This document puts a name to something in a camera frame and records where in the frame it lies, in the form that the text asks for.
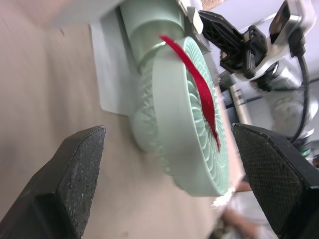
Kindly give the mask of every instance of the person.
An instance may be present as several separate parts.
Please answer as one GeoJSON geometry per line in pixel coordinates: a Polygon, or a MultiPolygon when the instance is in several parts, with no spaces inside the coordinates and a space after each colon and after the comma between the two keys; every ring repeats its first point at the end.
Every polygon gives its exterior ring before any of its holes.
{"type": "Polygon", "coordinates": [[[278,239],[245,179],[237,186],[221,219],[222,233],[214,231],[211,239],[278,239]]]}

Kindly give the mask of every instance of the table surface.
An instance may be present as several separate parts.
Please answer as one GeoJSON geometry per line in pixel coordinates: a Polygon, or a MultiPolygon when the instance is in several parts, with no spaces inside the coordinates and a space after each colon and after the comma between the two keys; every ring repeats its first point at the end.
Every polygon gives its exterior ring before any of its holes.
{"type": "MultiPolygon", "coordinates": [[[[107,138],[83,238],[206,238],[223,200],[177,188],[136,147],[128,118],[100,109],[88,26],[44,31],[5,1],[0,18],[0,219],[65,137],[102,124],[107,138]]],[[[225,110],[223,117],[227,123],[225,110]]],[[[230,127],[226,133],[234,186],[242,169],[230,127]]]]}

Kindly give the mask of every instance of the hand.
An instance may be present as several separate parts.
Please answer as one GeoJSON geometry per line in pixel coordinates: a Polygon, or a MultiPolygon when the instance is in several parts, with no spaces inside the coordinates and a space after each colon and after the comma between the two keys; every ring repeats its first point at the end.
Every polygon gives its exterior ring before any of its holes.
{"type": "Polygon", "coordinates": [[[258,225],[249,222],[234,210],[226,208],[222,218],[227,225],[235,227],[242,235],[251,239],[257,237],[258,225]]]}

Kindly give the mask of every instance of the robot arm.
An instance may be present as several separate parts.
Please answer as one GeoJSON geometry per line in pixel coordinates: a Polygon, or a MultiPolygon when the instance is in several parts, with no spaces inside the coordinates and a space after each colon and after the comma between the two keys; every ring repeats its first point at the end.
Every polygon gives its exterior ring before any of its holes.
{"type": "Polygon", "coordinates": [[[269,37],[254,25],[240,33],[222,16],[200,11],[203,34],[221,49],[221,66],[251,85],[270,105],[273,130],[297,141],[318,104],[310,96],[303,54],[305,35],[316,22],[311,0],[286,0],[269,28],[269,37]],[[297,57],[303,77],[284,59],[297,57]]]}

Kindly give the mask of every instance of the textured rubber pad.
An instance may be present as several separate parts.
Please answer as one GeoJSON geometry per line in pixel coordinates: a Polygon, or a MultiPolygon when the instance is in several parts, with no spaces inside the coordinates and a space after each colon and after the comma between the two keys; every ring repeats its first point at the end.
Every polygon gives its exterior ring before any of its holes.
{"type": "Polygon", "coordinates": [[[319,172],[283,136],[234,124],[248,182],[279,238],[318,238],[319,172]]]}
{"type": "Polygon", "coordinates": [[[82,142],[58,187],[58,196],[78,239],[90,216],[104,137],[105,131],[101,130],[82,142]]]}

